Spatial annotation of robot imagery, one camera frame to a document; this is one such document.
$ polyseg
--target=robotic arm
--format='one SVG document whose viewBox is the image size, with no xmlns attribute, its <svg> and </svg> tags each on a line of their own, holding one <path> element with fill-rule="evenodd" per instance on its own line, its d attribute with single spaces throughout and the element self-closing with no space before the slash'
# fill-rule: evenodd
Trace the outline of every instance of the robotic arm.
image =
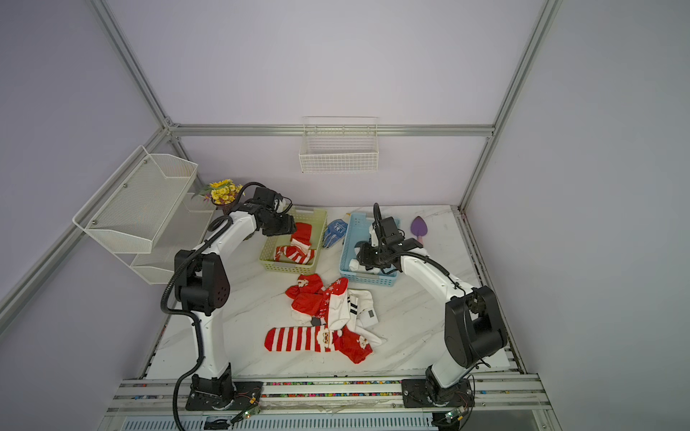
<svg viewBox="0 0 690 431">
<path fill-rule="evenodd" d="M 459 381 L 482 358 L 508 343 L 493 291 L 461 281 L 432 260 L 419 241 L 404 238 L 393 217 L 382 219 L 378 203 L 374 204 L 371 243 L 360 244 L 357 260 L 365 268 L 382 270 L 392 264 L 445 305 L 446 351 L 427 369 L 424 385 L 408 381 L 410 388 L 406 388 L 403 381 L 403 389 L 409 394 L 404 397 L 406 407 L 423 407 L 427 401 L 429 405 L 452 405 Z"/>
<path fill-rule="evenodd" d="M 255 405 L 248 397 L 236 398 L 237 392 L 260 396 L 262 382 L 234 383 L 225 351 L 223 323 L 216 309 L 225 305 L 230 294 L 223 262 L 237 246 L 254 231 L 261 229 L 267 237 L 292 234 L 297 231 L 294 218 L 288 214 L 292 203 L 260 183 L 247 183 L 239 191 L 242 196 L 248 186 L 258 186 L 254 196 L 246 202 L 235 202 L 230 214 L 215 219 L 208 227 L 213 234 L 194 250 L 180 250 L 175 255 L 175 273 L 161 298 L 161 309 L 167 314 L 180 314 L 192 319 L 195 329 L 197 363 L 180 376 L 173 398 L 177 399 L 181 382 L 192 375 L 192 387 L 187 410 L 225 410 L 233 407 L 245 411 Z M 181 309 L 170 309 L 172 291 Z M 172 403 L 178 429 L 184 431 Z"/>
<path fill-rule="evenodd" d="M 194 250 L 180 250 L 175 255 L 175 273 L 161 298 L 161 309 L 168 314 L 185 315 L 192 319 L 197 340 L 197 364 L 177 380 L 179 385 L 192 375 L 192 387 L 187 410 L 244 411 L 251 406 L 247 398 L 235 398 L 238 392 L 260 394 L 262 382 L 233 382 L 225 350 L 223 325 L 214 310 L 225 305 L 230 283 L 223 267 L 235 248 L 254 231 L 261 229 L 266 236 L 295 233 L 294 218 L 289 215 L 292 203 L 286 205 L 280 194 L 259 183 L 252 199 L 236 203 L 229 215 L 215 219 L 209 226 L 212 236 Z M 360 245 L 357 260 L 366 267 L 381 269 L 391 265 L 417 280 L 438 301 L 445 305 L 446 351 L 426 371 L 426 380 L 409 380 L 405 388 L 405 406 L 454 405 L 453 397 L 460 381 L 483 357 L 502 349 L 507 343 L 506 328 L 493 292 L 488 287 L 474 288 L 450 274 L 432 260 L 416 239 L 405 239 L 392 217 L 381 218 L 378 204 L 374 205 L 373 234 L 370 243 Z M 168 307 L 172 291 L 181 310 Z M 183 430 L 173 403 L 175 422 Z"/>
</svg>

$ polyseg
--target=black cable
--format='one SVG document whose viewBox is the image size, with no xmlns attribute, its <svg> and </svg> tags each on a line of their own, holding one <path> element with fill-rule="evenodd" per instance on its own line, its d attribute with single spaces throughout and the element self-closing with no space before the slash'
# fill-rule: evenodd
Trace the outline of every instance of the black cable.
<svg viewBox="0 0 690 431">
<path fill-rule="evenodd" d="M 266 187 L 266 186 L 264 186 L 263 184 L 258 183 L 258 182 L 256 182 L 256 181 L 250 181 L 250 182 L 248 182 L 247 184 L 245 184 L 244 186 L 242 186 L 242 188 L 239 189 L 239 192 L 237 193 L 237 199 L 235 199 L 235 200 L 231 203 L 232 206 L 230 207 L 230 211 L 229 211 L 229 212 L 235 211 L 235 207 L 237 207 L 237 206 L 239 205 L 239 200 L 242 199 L 242 193 L 244 193 L 244 190 L 245 190 L 247 187 L 251 187 L 251 186 Z"/>
<path fill-rule="evenodd" d="M 398 252 L 398 253 L 394 253 L 394 254 L 392 254 L 391 256 L 389 256 L 389 257 L 385 260 L 385 262 L 389 262 L 389 261 L 396 260 L 398 257 L 401 257 L 401 256 L 416 257 L 416 258 L 418 258 L 418 259 L 423 260 L 425 263 L 429 263 L 431 266 L 433 266 L 434 268 L 436 268 L 437 270 L 439 270 L 443 275 L 445 275 L 446 277 L 448 277 L 448 280 L 450 280 L 451 283 L 453 283 L 453 285 L 454 285 L 457 289 L 460 289 L 460 290 L 462 291 L 462 293 L 463 293 L 465 296 L 467 295 L 467 292 L 465 292 L 465 289 L 463 289 L 463 288 L 460 287 L 460 283 L 458 283 L 457 281 L 455 281 L 455 280 L 453 280 L 453 279 L 451 278 L 451 273 L 450 273 L 446 268 L 444 268 L 443 265 L 441 265 L 441 264 L 438 263 L 437 261 L 433 260 L 433 259 L 430 258 L 429 256 L 424 256 L 423 254 L 414 253 L 414 252 Z"/>
<path fill-rule="evenodd" d="M 472 388 L 472 392 L 470 393 L 470 403 L 466 403 L 467 407 L 467 416 L 464 416 L 464 414 L 461 415 L 462 419 L 457 422 L 457 431 L 460 431 L 462 427 L 465 426 L 465 424 L 470 420 L 470 416 L 472 415 L 472 411 L 474 410 L 474 405 L 475 405 L 475 393 L 477 391 L 477 381 L 475 380 L 475 377 L 472 376 L 472 383 L 474 387 Z M 463 402 L 465 402 L 464 398 L 462 395 L 458 394 L 460 398 L 462 399 Z M 443 419 L 440 421 L 431 421 L 431 425 L 438 427 L 439 430 L 454 430 L 455 429 L 455 422 L 451 421 L 448 422 L 447 419 L 444 421 Z"/>
<path fill-rule="evenodd" d="M 194 372 L 196 372 L 199 369 L 199 367 L 201 367 L 201 363 L 204 362 L 204 340 L 201 337 L 201 321 L 196 316 L 196 314 L 192 313 L 191 311 L 174 310 L 172 308 L 169 308 L 168 300 L 170 299 L 170 293 L 173 291 L 173 288 L 175 287 L 175 282 L 187 270 L 189 264 L 192 263 L 194 259 L 196 259 L 201 254 L 201 252 L 209 248 L 216 239 L 218 239 L 225 231 L 227 231 L 227 229 L 230 228 L 230 226 L 233 224 L 233 219 L 230 216 L 223 215 L 210 223 L 209 230 L 213 231 L 216 230 L 220 226 L 220 224 L 225 220 L 227 220 L 228 223 L 221 227 L 218 230 L 218 232 L 214 233 L 211 238 L 205 240 L 201 247 L 194 250 L 192 254 L 190 254 L 187 257 L 187 259 L 184 259 L 184 261 L 180 263 L 175 272 L 172 274 L 172 277 L 170 278 L 170 281 L 168 282 L 166 289 L 163 291 L 163 296 L 161 297 L 162 312 L 166 314 L 178 314 L 181 316 L 187 316 L 190 319 L 192 319 L 192 326 L 194 327 L 195 334 L 197 336 L 197 348 L 199 350 L 197 363 L 191 370 L 187 371 L 179 377 L 179 379 L 175 382 L 175 389 L 172 391 L 172 416 L 175 419 L 175 425 L 177 426 L 177 429 L 179 431 L 185 431 L 184 427 L 182 426 L 182 422 L 179 420 L 179 413 L 177 411 L 177 395 L 179 393 L 179 387 L 182 384 L 182 381 L 190 375 L 194 374 Z"/>
<path fill-rule="evenodd" d="M 457 428 L 457 431 L 460 431 L 462 429 L 462 427 L 465 426 L 465 424 L 470 420 L 470 416 L 472 416 L 472 411 L 474 411 L 474 404 L 475 404 L 474 397 L 475 397 L 475 393 L 477 392 L 477 381 L 474 378 L 474 374 L 472 375 L 472 384 L 474 385 L 474 387 L 472 388 L 472 399 L 470 400 L 470 401 L 472 401 L 472 403 L 471 403 L 472 405 L 470 405 L 470 411 L 467 414 L 467 417 L 465 418 L 465 422 L 463 422 L 462 425 L 460 425 Z"/>
</svg>

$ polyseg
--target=white mesh shelf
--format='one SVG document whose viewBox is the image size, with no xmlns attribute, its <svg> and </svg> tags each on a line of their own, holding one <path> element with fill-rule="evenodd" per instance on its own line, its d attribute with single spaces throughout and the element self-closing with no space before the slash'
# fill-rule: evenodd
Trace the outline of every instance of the white mesh shelf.
<svg viewBox="0 0 690 431">
<path fill-rule="evenodd" d="M 197 174 L 196 163 L 137 152 L 144 152 L 138 165 L 95 215 L 81 224 L 74 219 L 114 254 L 151 253 Z"/>
<path fill-rule="evenodd" d="M 210 201 L 188 193 L 170 218 L 153 251 L 137 254 L 130 268 L 149 284 L 170 281 L 175 271 L 175 255 L 180 250 L 191 250 L 201 243 L 215 209 Z"/>
<path fill-rule="evenodd" d="M 307 117 L 305 120 L 324 117 Z M 304 126 L 299 164 L 305 174 L 375 172 L 379 167 L 376 121 L 338 117 L 342 126 Z"/>
</svg>

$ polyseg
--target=striped sock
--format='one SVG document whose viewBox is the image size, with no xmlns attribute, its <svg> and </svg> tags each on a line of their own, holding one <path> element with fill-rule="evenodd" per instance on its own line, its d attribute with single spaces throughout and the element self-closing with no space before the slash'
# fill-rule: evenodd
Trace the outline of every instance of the striped sock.
<svg viewBox="0 0 690 431">
<path fill-rule="evenodd" d="M 304 252 L 302 252 L 299 248 L 293 245 L 276 247 L 275 256 L 273 260 L 276 262 L 280 261 L 282 255 L 285 255 L 285 257 L 287 257 L 295 263 L 304 265 L 305 263 L 309 263 L 311 259 L 314 259 L 314 256 L 316 255 L 316 250 L 309 250 L 306 254 L 304 254 Z"/>
<path fill-rule="evenodd" d="M 333 333 L 325 325 L 273 328 L 266 334 L 264 346 L 269 352 L 332 352 Z"/>
</svg>

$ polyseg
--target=marble surface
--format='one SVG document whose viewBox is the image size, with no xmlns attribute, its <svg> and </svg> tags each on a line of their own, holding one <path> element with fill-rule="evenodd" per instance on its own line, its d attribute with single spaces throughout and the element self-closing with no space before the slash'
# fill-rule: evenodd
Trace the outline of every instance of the marble surface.
<svg viewBox="0 0 690 431">
<path fill-rule="evenodd" d="M 371 207 L 326 208 L 328 222 L 348 212 L 371 212 Z M 382 207 L 384 217 L 400 219 L 409 232 L 416 216 L 428 226 L 424 246 L 431 256 L 462 280 L 477 285 L 477 278 L 462 236 L 449 206 Z M 258 256 L 266 238 L 254 235 L 243 242 L 226 265 L 230 297 L 223 313 L 226 349 L 234 377 L 325 377 L 420 375 L 445 349 L 444 308 L 422 286 L 401 274 L 393 286 L 351 283 L 353 289 L 369 290 L 379 323 L 369 330 L 386 342 L 374 348 L 359 364 L 339 352 L 269 352 L 264 338 L 271 328 L 296 326 L 290 315 L 291 300 L 285 290 L 296 284 L 297 274 L 266 271 Z M 342 241 L 322 249 L 317 273 L 325 283 L 340 277 L 338 271 Z M 148 379 L 176 379 L 196 360 L 190 320 L 173 316 L 148 369 Z M 489 358 L 492 371 L 509 366 L 500 350 Z"/>
</svg>

